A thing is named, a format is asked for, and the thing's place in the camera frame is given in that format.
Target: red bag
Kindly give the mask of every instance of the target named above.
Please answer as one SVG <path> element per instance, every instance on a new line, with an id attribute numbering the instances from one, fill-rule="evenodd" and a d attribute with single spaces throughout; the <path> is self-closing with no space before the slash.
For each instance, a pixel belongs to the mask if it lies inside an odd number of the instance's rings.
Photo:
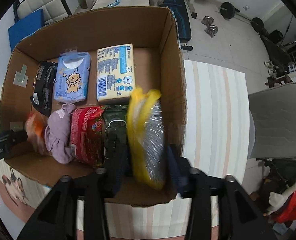
<path id="1" fill-rule="evenodd" d="M 101 118 L 105 106 L 91 106 L 72 113 L 70 148 L 77 160 L 98 167 L 103 164 Z"/>
<path id="2" fill-rule="evenodd" d="M 286 209 L 279 215 L 274 214 L 273 219 L 277 223 L 296 220 L 296 191 L 290 196 L 290 201 Z"/>

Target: barcode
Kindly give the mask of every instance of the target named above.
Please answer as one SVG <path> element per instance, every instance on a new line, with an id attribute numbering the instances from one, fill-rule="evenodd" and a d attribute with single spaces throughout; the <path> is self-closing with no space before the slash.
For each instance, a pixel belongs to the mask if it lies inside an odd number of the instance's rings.
<path id="1" fill-rule="evenodd" d="M 98 78 L 98 81 L 97 81 L 97 96 L 98 97 L 107 96 L 106 77 Z"/>
<path id="2" fill-rule="evenodd" d="M 33 93 L 33 101 L 36 105 L 39 105 L 39 100 L 38 100 L 38 96 L 37 96 L 37 93 Z"/>
<path id="3" fill-rule="evenodd" d="M 71 153 L 74 157 L 76 157 L 76 145 L 75 144 L 70 144 L 70 149 L 71 149 Z"/>

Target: orange object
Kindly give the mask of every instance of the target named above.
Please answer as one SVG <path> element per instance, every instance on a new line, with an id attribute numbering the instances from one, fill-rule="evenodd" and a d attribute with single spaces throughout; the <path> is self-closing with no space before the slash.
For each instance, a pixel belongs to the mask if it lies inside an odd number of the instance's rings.
<path id="1" fill-rule="evenodd" d="M 29 141 L 34 150 L 42 155 L 49 154 L 45 146 L 45 128 L 46 124 L 38 113 L 30 113 L 25 123 L 27 132 L 27 141 Z"/>

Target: barbell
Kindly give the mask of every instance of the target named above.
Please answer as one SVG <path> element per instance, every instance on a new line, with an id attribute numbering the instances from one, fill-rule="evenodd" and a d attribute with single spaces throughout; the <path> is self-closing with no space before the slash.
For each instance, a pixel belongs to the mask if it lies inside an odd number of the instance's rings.
<path id="1" fill-rule="evenodd" d="M 238 15 L 242 18 L 247 19 L 248 21 L 250 21 L 252 28 L 257 33 L 261 33 L 262 30 L 264 29 L 264 23 L 260 18 L 254 17 L 252 20 L 250 20 L 249 18 L 243 16 L 242 14 L 239 14 L 240 10 L 235 8 L 232 3 L 229 3 L 229 2 L 222 3 L 221 6 L 219 7 L 219 10 L 220 10 L 220 14 L 223 16 L 224 19 L 231 19 L 235 15 Z"/>

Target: blue package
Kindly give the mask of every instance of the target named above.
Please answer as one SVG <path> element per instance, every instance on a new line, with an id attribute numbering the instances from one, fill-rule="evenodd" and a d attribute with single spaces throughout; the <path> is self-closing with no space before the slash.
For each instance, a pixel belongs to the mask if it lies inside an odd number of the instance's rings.
<path id="1" fill-rule="evenodd" d="M 54 99 L 62 103 L 86 100 L 90 54 L 71 51 L 61 54 L 58 61 Z"/>
<path id="2" fill-rule="evenodd" d="M 113 3 L 108 4 L 107 7 L 115 7 L 115 6 L 117 6 L 118 4 L 120 4 L 120 1 L 121 1 L 121 0 L 115 0 Z"/>
<path id="3" fill-rule="evenodd" d="M 44 26 L 44 13 L 42 9 L 28 14 L 8 29 L 10 50 L 13 51 L 18 42 L 33 34 Z"/>

